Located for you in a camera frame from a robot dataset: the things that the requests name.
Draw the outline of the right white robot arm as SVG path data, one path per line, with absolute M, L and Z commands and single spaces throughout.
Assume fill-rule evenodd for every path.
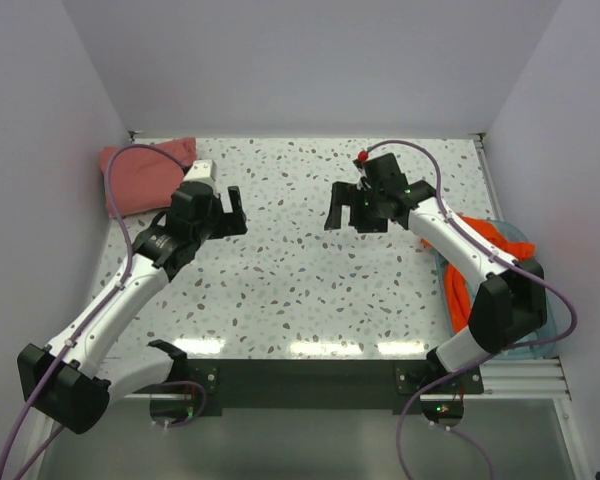
M 354 165 L 357 183 L 332 185 L 325 230 L 340 229 L 344 207 L 349 226 L 361 234 L 384 233 L 396 223 L 427 241 L 474 293 L 467 325 L 427 354 L 425 379 L 432 390 L 449 392 L 460 382 L 460 370 L 546 324 L 544 271 L 537 261 L 519 261 L 488 241 L 428 182 L 409 182 L 393 154 L 372 158 L 361 152 Z

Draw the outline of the dusty red t shirt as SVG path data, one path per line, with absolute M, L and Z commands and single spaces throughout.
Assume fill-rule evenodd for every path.
M 194 137 L 156 144 L 181 162 L 181 166 L 149 149 L 133 148 L 114 162 L 111 186 L 122 217 L 163 209 L 171 204 L 173 192 L 181 184 L 197 158 Z

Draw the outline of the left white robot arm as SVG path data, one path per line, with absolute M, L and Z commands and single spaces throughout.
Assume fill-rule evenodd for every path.
M 115 393 L 151 384 L 176 392 L 185 385 L 187 368 L 170 357 L 156 361 L 146 373 L 120 380 L 97 373 L 136 314 L 195 259 L 205 241 L 246 234 L 239 188 L 229 187 L 228 196 L 231 209 L 225 211 L 211 185 L 183 182 L 170 207 L 136 236 L 131 257 L 86 311 L 45 346 L 29 344 L 20 352 L 17 365 L 28 405 L 83 434 L 100 420 Z

